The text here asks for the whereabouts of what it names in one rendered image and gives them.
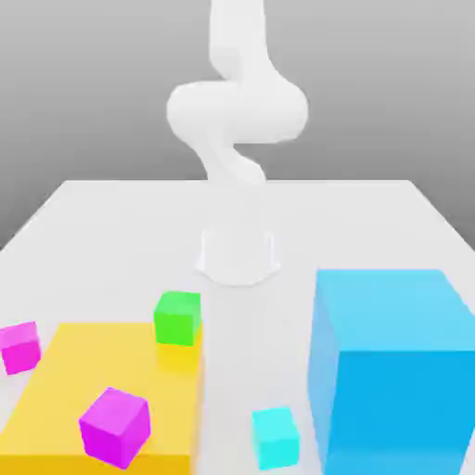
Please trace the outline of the small green cube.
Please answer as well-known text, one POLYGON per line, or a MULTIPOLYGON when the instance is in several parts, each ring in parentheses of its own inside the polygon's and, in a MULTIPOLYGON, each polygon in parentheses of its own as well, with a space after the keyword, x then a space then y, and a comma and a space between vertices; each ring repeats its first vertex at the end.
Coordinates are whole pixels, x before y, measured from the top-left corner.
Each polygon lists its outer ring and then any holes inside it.
POLYGON ((168 290, 154 310, 156 342, 193 346, 201 326, 201 298, 197 292, 168 290))

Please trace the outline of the small cyan cube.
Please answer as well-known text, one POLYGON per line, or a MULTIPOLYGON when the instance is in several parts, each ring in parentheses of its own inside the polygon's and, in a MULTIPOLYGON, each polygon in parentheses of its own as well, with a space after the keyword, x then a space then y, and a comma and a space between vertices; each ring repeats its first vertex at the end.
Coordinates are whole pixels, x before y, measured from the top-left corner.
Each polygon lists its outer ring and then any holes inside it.
POLYGON ((260 470, 296 465, 301 436, 288 406, 253 411, 252 444, 260 470))

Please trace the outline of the small purple cube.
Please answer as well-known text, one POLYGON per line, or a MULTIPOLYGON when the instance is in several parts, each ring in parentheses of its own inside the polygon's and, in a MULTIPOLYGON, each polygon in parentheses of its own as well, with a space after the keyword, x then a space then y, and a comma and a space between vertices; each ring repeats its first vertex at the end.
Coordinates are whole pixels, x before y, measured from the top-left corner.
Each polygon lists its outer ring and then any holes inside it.
POLYGON ((151 433, 148 401, 108 387, 79 419, 84 451, 127 469, 151 433))

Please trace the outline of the small pink cube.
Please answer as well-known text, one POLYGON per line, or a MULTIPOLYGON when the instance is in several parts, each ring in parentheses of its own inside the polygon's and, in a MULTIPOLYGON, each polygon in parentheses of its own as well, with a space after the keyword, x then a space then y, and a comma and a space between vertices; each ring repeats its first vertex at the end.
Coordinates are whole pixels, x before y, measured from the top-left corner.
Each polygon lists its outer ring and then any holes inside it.
POLYGON ((0 354, 9 376, 35 368, 41 359, 36 323, 0 328, 0 354))

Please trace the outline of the large yellow box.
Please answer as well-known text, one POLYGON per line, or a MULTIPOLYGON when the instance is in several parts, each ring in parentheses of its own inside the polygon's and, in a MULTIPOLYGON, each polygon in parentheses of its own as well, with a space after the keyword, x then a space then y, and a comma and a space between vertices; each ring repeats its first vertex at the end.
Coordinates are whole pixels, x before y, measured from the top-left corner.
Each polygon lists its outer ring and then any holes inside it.
POLYGON ((202 339, 161 345, 150 323, 62 323, 0 432, 0 475, 197 475, 202 339), (148 401, 128 469, 83 449, 79 419, 108 387, 148 401))

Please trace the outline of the large blue box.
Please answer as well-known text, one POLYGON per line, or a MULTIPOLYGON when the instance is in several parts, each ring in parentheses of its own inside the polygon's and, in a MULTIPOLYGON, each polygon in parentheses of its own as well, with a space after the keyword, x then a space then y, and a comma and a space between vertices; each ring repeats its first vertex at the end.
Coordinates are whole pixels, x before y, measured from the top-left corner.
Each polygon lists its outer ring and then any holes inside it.
POLYGON ((323 475, 459 475, 475 315, 439 270, 321 269, 307 388, 323 475))

